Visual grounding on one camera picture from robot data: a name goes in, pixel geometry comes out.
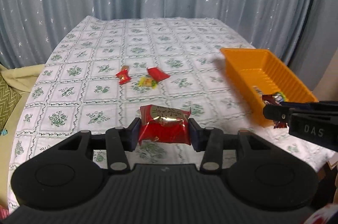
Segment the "dark chocolate bar wrapper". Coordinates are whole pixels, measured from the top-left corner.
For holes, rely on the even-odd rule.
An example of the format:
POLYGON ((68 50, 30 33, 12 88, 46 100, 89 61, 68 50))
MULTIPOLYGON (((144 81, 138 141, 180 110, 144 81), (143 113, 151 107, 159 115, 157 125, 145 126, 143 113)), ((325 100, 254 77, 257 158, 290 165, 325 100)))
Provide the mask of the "dark chocolate bar wrapper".
MULTIPOLYGON (((262 95, 262 101, 266 105, 281 105, 281 102, 284 102, 286 99, 285 95, 282 92, 275 92, 271 95, 262 95)), ((274 129, 286 128, 286 122, 273 119, 274 129)))

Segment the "red gold snack packet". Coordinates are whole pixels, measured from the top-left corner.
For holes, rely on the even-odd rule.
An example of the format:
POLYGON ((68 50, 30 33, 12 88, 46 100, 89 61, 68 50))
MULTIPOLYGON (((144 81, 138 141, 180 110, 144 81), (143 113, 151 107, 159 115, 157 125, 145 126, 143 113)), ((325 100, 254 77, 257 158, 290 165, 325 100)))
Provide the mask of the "red gold snack packet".
POLYGON ((140 107, 139 144, 149 140, 158 143, 191 144, 188 119, 191 111, 144 105, 140 107))

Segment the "small red candy packet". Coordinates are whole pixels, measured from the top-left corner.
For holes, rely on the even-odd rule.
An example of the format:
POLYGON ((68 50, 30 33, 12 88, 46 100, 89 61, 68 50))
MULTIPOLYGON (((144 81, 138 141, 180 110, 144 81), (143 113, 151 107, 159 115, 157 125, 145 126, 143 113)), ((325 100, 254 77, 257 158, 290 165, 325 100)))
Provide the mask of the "small red candy packet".
POLYGON ((131 81, 128 71, 129 66, 123 65, 121 70, 116 74, 116 77, 119 80, 119 85, 123 85, 131 81))

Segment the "orange plastic tray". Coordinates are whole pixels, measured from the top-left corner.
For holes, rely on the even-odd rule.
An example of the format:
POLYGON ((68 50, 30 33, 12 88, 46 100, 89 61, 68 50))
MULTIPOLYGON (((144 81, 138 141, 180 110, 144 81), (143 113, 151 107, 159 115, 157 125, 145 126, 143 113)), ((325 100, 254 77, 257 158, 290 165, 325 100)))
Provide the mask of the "orange plastic tray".
POLYGON ((303 82, 270 50, 220 48, 225 57, 225 73, 252 111, 252 120, 262 127, 273 125, 264 118, 262 95, 281 92, 287 101, 317 102, 303 82))

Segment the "yellow green candy packet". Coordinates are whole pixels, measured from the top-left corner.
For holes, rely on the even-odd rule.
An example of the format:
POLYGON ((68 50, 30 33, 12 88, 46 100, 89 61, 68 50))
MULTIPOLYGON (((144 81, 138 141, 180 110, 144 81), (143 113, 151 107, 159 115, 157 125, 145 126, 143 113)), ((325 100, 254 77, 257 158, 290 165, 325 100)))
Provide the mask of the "yellow green candy packet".
POLYGON ((156 88, 157 84, 158 82, 149 76, 142 76, 138 82, 139 87, 147 87, 147 88, 156 88))

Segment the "floral white tablecloth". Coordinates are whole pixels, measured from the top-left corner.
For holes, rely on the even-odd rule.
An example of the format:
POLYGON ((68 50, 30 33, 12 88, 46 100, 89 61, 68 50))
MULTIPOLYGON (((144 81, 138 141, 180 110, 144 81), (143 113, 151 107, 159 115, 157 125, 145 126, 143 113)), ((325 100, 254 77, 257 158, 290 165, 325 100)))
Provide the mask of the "floral white tablecloth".
POLYGON ((18 121, 9 173, 81 129, 126 127, 149 104, 189 111, 201 126, 226 133, 248 129, 320 169, 332 151, 251 121, 221 53, 248 47, 217 19, 84 18, 38 74, 18 121))

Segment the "green zigzag cushion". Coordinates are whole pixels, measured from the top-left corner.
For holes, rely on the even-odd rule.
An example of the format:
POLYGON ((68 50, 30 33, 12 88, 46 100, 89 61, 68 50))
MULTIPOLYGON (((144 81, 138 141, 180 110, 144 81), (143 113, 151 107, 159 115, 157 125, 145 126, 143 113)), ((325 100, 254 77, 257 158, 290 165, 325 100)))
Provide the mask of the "green zigzag cushion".
POLYGON ((8 86, 4 78, 1 76, 0 85, 0 130, 5 127, 7 120, 21 99, 21 95, 13 88, 8 86))

